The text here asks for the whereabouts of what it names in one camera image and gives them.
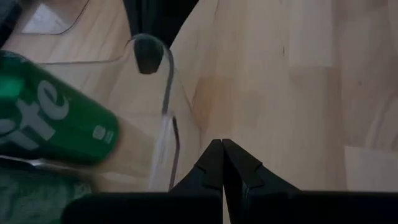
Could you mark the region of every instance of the green bottle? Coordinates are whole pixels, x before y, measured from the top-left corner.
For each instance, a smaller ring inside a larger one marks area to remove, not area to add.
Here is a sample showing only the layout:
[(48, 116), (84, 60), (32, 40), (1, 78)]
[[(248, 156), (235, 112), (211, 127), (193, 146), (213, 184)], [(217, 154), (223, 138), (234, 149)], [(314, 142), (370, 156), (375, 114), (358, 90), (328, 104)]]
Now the green bottle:
[(64, 208), (92, 191), (76, 177), (0, 159), (0, 223), (61, 223)]
[(26, 58), (0, 51), (0, 154), (96, 164), (118, 134), (112, 112)]

